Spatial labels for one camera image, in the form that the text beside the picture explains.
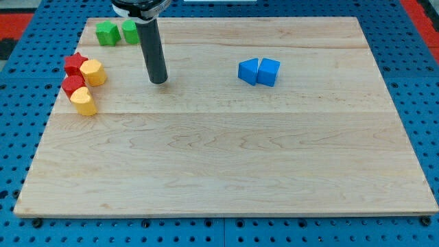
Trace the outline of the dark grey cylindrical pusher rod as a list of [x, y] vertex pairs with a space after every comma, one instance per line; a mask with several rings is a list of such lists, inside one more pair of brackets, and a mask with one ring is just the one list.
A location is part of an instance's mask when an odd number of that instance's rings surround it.
[[137, 23], [136, 27], [150, 82], [162, 84], [168, 74], [157, 20]]

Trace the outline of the black silver robot wrist flange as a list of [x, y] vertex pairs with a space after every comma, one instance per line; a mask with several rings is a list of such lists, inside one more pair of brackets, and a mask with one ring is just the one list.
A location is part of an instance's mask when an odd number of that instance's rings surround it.
[[148, 23], [164, 12], [171, 0], [111, 0], [111, 3], [119, 16], [137, 23]]

